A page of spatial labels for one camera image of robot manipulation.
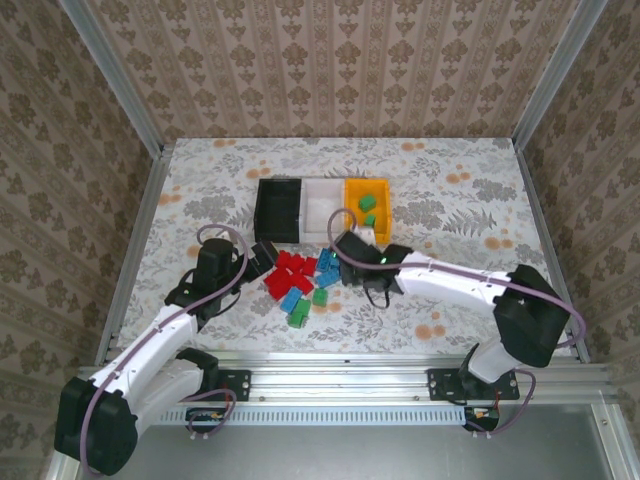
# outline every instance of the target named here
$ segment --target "green block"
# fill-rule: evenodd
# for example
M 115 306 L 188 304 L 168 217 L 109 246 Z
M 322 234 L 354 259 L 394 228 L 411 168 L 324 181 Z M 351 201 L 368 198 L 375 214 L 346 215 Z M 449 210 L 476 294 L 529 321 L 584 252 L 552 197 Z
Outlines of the green block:
M 305 317 L 308 317 L 309 310 L 311 310 L 311 300 L 305 300 L 304 298 L 301 298 L 300 300 L 298 300 L 293 313 L 301 313 Z
M 302 328 L 304 325 L 305 316 L 300 312 L 293 312 L 289 317 L 287 323 L 291 328 Z
M 360 210 L 367 213 L 369 210 L 376 207 L 376 197 L 371 194 L 365 195 L 360 199 L 360 202 L 358 202 L 358 207 L 360 207 Z
M 316 288 L 313 291 L 313 304 L 319 307 L 326 307 L 328 296 L 329 293 L 324 288 Z
M 375 227 L 376 226 L 376 216 L 373 213 L 367 215 L 367 218 L 364 219 L 365 227 Z

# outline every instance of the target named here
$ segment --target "purple cable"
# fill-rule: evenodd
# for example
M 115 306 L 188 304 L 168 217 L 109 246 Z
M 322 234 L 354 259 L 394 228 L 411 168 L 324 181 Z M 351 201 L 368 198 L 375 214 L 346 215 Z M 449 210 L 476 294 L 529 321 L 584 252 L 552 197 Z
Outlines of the purple cable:
M 190 397 L 186 397 L 183 398 L 182 401 L 183 402 L 195 402 L 196 400 L 202 400 L 203 398 L 207 398 L 210 397 L 211 395 L 218 395 L 220 393 L 225 393 L 227 395 L 231 396 L 231 400 L 233 401 L 231 403 L 231 406 L 229 407 L 229 410 L 227 410 L 226 415 L 222 418 L 222 420 L 220 420 L 220 423 L 218 423 L 218 425 L 216 425 L 213 430 L 211 430 L 210 432 L 207 432 L 207 435 L 209 436 L 214 436 L 216 433 L 218 433 L 220 431 L 220 429 L 222 428 L 222 426 L 227 423 L 227 420 L 229 420 L 229 418 L 231 418 L 231 414 L 233 413 L 233 410 L 236 408 L 236 403 L 238 401 L 238 397 L 236 396 L 236 392 L 234 392 L 233 390 L 230 390 L 228 388 L 218 388 L 216 390 L 210 390 L 208 392 L 205 393 L 201 393 L 200 395 L 192 395 Z M 196 415 L 192 415 L 191 418 L 189 419 L 189 425 L 187 426 L 189 433 L 195 433 L 193 431 L 193 421 L 196 417 L 199 417 L 201 414 L 198 413 Z
M 134 357 L 134 355 L 138 353 L 140 349 L 142 349 L 142 347 L 144 347 L 147 344 L 147 342 L 153 338 L 153 336 L 158 332 L 158 330 L 161 330 L 162 328 L 166 327 L 169 323 L 171 323 L 173 320 L 180 317 L 181 315 L 184 315 L 185 313 L 190 312 L 194 308 L 198 308 L 200 305 L 207 303 L 213 300 L 214 298 L 219 297 L 226 291 L 230 290 L 231 287 L 233 287 L 236 283 L 238 283 L 238 281 L 242 278 L 242 275 L 244 274 L 244 271 L 247 268 L 247 264 L 249 263 L 249 255 L 248 255 L 249 246 L 247 245 L 247 242 L 242 238 L 242 236 L 235 229 L 231 227 L 227 227 L 226 225 L 221 225 L 219 223 L 210 223 L 208 225 L 201 227 L 196 233 L 198 242 L 202 245 L 202 240 L 200 239 L 200 235 L 202 234 L 203 231 L 208 230 L 210 228 L 219 228 L 221 230 L 224 230 L 228 232 L 229 235 L 235 235 L 235 237 L 239 240 L 240 244 L 242 245 L 242 251 L 244 252 L 240 270 L 238 271 L 236 276 L 233 277 L 233 279 L 231 279 L 231 281 L 227 283 L 224 287 L 220 288 L 219 290 L 216 290 L 215 292 L 213 292 L 210 295 L 207 295 L 206 297 L 201 298 L 197 302 L 193 302 L 191 305 L 181 310 L 178 310 L 176 313 L 169 315 L 165 320 L 163 320 L 158 325 L 158 328 L 155 328 L 151 332 L 149 332 L 146 337 L 142 338 L 142 340 L 140 340 L 140 342 L 136 344 L 134 348 L 131 349 L 131 351 L 122 360 L 122 362 L 120 362 L 120 364 L 113 370 L 113 372 L 109 374 L 109 376 L 105 379 L 102 385 L 98 387 L 98 390 L 96 390 L 96 393 L 94 393 L 93 397 L 91 397 L 91 401 L 89 401 L 89 406 L 87 407 L 87 411 L 85 412 L 84 418 L 82 419 L 82 427 L 80 429 L 80 463 L 82 464 L 82 468 L 87 473 L 87 475 L 91 477 L 99 478 L 102 476 L 100 474 L 96 474 L 91 470 L 91 468 L 89 467 L 89 461 L 87 459 L 87 434 L 89 432 L 89 423 L 91 421 L 93 410 L 95 409 L 96 404 L 98 403 L 98 399 L 100 398 L 100 395 L 102 395 L 105 389 L 109 386 L 109 384 L 113 381 L 113 379 L 115 379 L 118 376 L 118 373 L 120 373 L 124 369 L 124 367 L 127 365 L 127 363 L 129 363 L 129 361 Z
M 532 297 L 537 297 L 542 300 L 546 300 L 549 303 L 553 303 L 554 305 L 557 305 L 563 310 L 566 310 L 567 312 L 569 312 L 569 314 L 573 315 L 576 318 L 576 320 L 578 321 L 578 326 L 580 327 L 578 333 L 575 334 L 573 338 L 567 340 L 566 342 L 559 343 L 556 346 L 556 348 L 570 347 L 572 345 L 575 345 L 585 337 L 587 333 L 587 325 L 584 321 L 584 318 L 582 318 L 582 315 L 580 315 L 578 311 L 575 308 L 573 308 L 572 305 L 569 305 L 568 303 L 563 302 L 562 300 L 554 297 L 553 295 L 549 295 L 547 293 L 541 292 L 539 290 L 535 290 L 533 288 L 524 287 L 522 285 L 518 285 L 516 283 L 512 283 L 507 280 L 501 280 L 499 278 L 491 278 L 490 276 L 487 277 L 487 275 L 482 275 L 480 273 L 467 272 L 465 270 L 461 270 L 455 267 L 439 264 L 438 262 L 385 263 L 383 265 L 373 265 L 370 263 L 363 263 L 363 262 L 358 262 L 356 260 L 353 260 L 351 257 L 347 256 L 344 252 L 342 252 L 336 246 L 333 235 L 331 234 L 331 223 L 333 223 L 333 219 L 336 218 L 336 215 L 342 212 L 345 212 L 351 216 L 351 222 L 353 225 L 358 224 L 356 214 L 353 213 L 352 210 L 348 208 L 339 208 L 338 210 L 333 212 L 329 217 L 329 222 L 327 223 L 327 235 L 329 236 L 329 245 L 331 249 L 334 252 L 336 252 L 336 254 L 346 263 L 364 270 L 396 270 L 399 268 L 429 268 L 432 270 L 438 270 L 441 272 L 450 273 L 452 275 L 458 275 L 464 278 L 470 278 L 472 280 L 479 280 L 479 281 L 490 283 L 493 285 L 499 285 L 501 287 L 510 288 L 520 293 L 524 293 Z
M 496 428 L 493 432 L 487 432 L 480 425 L 474 422 L 470 422 L 468 420 L 467 420 L 467 425 L 471 425 L 476 430 L 479 430 L 480 433 L 484 433 L 487 437 L 489 437 L 489 436 L 494 436 L 494 435 L 498 435 L 500 433 L 506 432 L 509 428 L 513 426 L 514 423 L 518 421 L 518 419 L 522 416 L 527 406 L 529 405 L 531 398 L 533 397 L 533 391 L 536 389 L 536 376 L 528 370 L 520 370 L 519 368 L 515 368 L 513 371 L 516 373 L 520 373 L 522 375 L 527 375 L 528 377 L 531 378 L 531 386 L 529 387 L 529 393 L 527 393 L 527 396 L 525 397 L 524 401 L 522 402 L 522 405 L 520 406 L 516 414 L 513 417 L 511 417 L 507 423 L 505 423 L 501 427 Z

